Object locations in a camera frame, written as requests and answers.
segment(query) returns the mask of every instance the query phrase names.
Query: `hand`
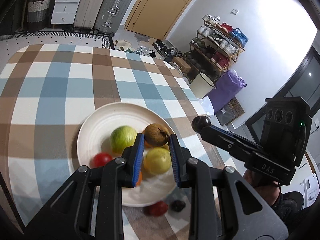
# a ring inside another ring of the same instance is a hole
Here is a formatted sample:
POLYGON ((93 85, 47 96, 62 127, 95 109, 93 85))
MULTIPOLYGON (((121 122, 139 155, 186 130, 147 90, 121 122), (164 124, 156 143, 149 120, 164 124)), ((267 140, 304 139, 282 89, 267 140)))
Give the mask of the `hand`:
MULTIPOLYGON (((254 172, 252 172, 250 170, 246 170, 244 175, 243 175, 243 177, 250 185, 252 185, 252 181, 253 181, 254 175, 255 175, 254 172)), ((277 200, 277 198, 278 198, 278 196, 280 194, 280 188, 279 187, 274 187, 272 185, 256 187, 254 189, 259 193, 259 195, 270 206, 272 206, 276 202, 276 200, 277 200)))

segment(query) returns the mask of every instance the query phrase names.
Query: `cardboard box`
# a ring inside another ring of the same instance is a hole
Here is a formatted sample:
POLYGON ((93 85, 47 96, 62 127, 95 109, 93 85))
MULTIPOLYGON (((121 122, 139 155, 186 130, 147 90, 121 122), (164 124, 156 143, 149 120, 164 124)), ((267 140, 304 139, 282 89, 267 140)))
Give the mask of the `cardboard box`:
POLYGON ((174 57, 172 61, 179 66, 182 73, 187 74, 191 70, 191 67, 187 62, 184 61, 183 58, 174 57))

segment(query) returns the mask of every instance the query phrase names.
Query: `gray suitcase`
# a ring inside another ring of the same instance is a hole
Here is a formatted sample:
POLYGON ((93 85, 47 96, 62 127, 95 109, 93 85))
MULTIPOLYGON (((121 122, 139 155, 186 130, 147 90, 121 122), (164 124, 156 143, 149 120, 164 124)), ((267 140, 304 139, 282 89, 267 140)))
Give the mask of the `gray suitcase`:
POLYGON ((102 1, 103 0, 80 0, 73 26, 92 29, 102 1))
POLYGON ((103 0, 94 25, 95 33, 107 33, 111 37, 118 30, 120 23, 132 0, 103 0))

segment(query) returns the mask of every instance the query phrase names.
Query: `camera lens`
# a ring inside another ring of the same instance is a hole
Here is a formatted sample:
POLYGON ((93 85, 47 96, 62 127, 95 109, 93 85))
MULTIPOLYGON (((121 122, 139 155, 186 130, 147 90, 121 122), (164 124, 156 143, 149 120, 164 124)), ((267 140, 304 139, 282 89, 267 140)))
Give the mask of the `camera lens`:
POLYGON ((287 124, 289 124, 289 123, 291 123, 292 119, 293 119, 292 113, 291 112, 287 112, 287 114, 285 115, 285 122, 287 124))
POLYGON ((270 119, 272 117, 272 110, 271 109, 268 111, 267 117, 268 117, 268 119, 270 119))
POLYGON ((277 111, 276 111, 276 114, 275 114, 275 121, 276 122, 280 122, 281 121, 281 119, 282 119, 282 111, 280 110, 280 109, 278 109, 277 111))

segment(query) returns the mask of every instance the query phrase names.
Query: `plaid pattern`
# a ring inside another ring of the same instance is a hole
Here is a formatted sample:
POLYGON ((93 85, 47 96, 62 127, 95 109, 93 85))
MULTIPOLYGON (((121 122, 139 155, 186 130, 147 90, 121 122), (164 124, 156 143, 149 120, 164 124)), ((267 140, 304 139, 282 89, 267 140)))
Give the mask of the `plaid pattern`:
MULTIPOLYGON (((0 74, 0 94, 0 169, 25 224, 79 166, 81 123, 111 102, 151 109, 192 156, 224 166, 215 147, 191 128, 204 110, 162 60, 95 47, 30 45, 16 52, 0 74)), ((175 189, 167 202, 183 199, 187 207, 159 218, 124 207, 125 238, 187 239, 190 197, 190 191, 175 189)))

